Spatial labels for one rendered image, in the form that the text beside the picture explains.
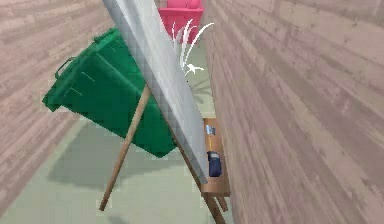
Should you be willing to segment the dark blue board eraser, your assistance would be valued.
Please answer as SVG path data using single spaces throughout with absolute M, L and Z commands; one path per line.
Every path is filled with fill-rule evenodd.
M 220 177 L 222 174 L 220 155 L 215 151 L 208 151 L 209 176 Z

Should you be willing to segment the grey board wooden easel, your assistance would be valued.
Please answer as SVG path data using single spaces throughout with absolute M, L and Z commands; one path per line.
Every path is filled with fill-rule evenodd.
M 148 99 L 154 97 L 215 224 L 226 224 L 222 213 L 228 209 L 229 195 L 214 188 L 208 171 L 208 137 L 218 153 L 218 127 L 201 117 L 156 4 L 153 0 L 102 1 L 131 49 L 145 85 L 99 209 L 106 208 Z M 215 127 L 214 135 L 206 133 L 207 125 Z

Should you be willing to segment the green wheeled bin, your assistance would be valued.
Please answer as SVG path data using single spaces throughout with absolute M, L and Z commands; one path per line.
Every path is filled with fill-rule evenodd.
M 144 85 L 119 30 L 111 28 L 58 68 L 43 103 L 50 111 L 65 107 L 124 138 Z

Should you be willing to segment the pink bin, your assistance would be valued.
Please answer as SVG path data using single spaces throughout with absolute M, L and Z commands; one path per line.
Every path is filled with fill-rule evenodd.
M 202 0 L 167 0 L 167 6 L 158 9 L 164 27 L 173 37 L 191 20 L 188 44 L 191 44 L 198 33 L 200 19 L 204 8 Z

